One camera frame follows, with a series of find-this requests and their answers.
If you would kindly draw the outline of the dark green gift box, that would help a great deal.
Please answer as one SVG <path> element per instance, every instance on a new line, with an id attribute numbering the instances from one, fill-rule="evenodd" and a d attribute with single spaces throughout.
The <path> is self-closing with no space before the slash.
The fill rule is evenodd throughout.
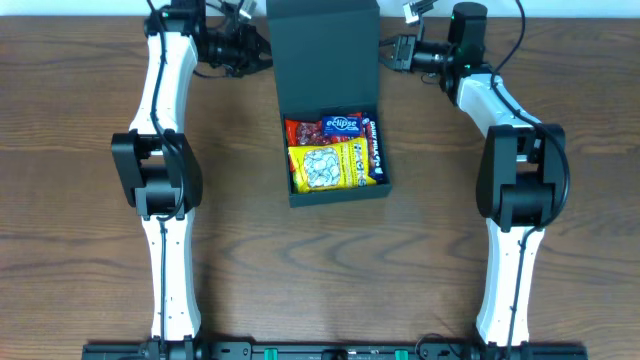
<path id="1" fill-rule="evenodd" d="M 378 114 L 380 9 L 376 0 L 267 0 L 280 126 L 287 119 L 364 112 L 373 117 L 383 176 L 359 189 L 302 194 L 285 163 L 292 208 L 382 198 L 391 192 Z"/>

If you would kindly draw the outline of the blue Eclipse mints box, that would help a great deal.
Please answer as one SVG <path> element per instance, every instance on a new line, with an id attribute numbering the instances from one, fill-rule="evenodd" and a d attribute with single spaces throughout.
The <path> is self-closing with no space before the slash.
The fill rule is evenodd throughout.
<path id="1" fill-rule="evenodd" d="M 357 137 L 361 135 L 362 123 L 357 116 L 324 116 L 322 131 L 325 136 Z"/>

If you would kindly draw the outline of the red Hacks candy bag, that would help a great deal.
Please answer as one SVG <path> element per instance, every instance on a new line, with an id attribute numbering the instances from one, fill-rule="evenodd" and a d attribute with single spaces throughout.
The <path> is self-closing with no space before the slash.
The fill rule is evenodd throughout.
<path id="1" fill-rule="evenodd" d="M 342 116 L 357 116 L 362 123 L 360 113 Z M 363 137 L 363 129 L 361 135 L 357 137 L 325 136 L 322 131 L 322 119 L 315 122 L 286 119 L 285 133 L 289 146 L 324 146 Z"/>

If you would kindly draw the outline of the Dairy Milk chocolate bar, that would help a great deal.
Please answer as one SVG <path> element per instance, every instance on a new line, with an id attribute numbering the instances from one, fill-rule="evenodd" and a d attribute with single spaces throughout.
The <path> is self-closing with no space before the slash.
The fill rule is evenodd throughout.
<path id="1" fill-rule="evenodd" d="M 362 129 L 367 145 L 369 176 L 378 184 L 383 183 L 385 181 L 385 171 L 378 140 L 377 118 L 370 113 L 363 112 Z"/>

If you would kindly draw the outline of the yellow Hacks candy bag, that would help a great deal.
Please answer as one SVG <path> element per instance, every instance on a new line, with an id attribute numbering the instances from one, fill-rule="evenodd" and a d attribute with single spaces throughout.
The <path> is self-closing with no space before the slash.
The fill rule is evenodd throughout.
<path id="1" fill-rule="evenodd" d="M 355 138 L 323 146 L 288 148 L 297 193 L 343 190 L 377 184 L 369 175 L 368 146 Z"/>

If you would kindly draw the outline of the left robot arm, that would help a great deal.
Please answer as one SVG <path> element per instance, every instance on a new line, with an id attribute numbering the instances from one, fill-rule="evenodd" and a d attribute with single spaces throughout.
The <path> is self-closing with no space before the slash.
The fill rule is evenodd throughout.
<path id="1" fill-rule="evenodd" d="M 204 0 L 152 6 L 144 23 L 148 68 L 140 105 L 128 131 L 112 137 L 111 151 L 128 204 L 148 242 L 153 319 L 140 345 L 87 345 L 85 359 L 205 359 L 198 339 L 192 233 L 203 195 L 201 168 L 188 143 L 185 111 L 197 65 L 242 78 L 270 68 L 271 47 L 251 25 L 252 1 L 221 1 L 223 22 L 207 24 Z"/>

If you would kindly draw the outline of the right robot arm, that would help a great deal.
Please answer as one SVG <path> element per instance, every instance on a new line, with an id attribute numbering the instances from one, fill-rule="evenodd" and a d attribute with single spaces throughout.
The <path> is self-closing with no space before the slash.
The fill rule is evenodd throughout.
<path id="1" fill-rule="evenodd" d="M 508 92 L 501 67 L 485 58 L 487 8 L 454 5 L 444 42 L 421 33 L 381 41 L 390 70 L 435 77 L 443 93 L 466 113 L 485 143 L 476 181 L 476 205 L 485 218 L 489 252 L 476 318 L 478 344 L 464 359 L 531 359 L 528 302 L 538 248 L 546 228 L 564 209 L 570 191 L 565 133 L 543 124 Z"/>

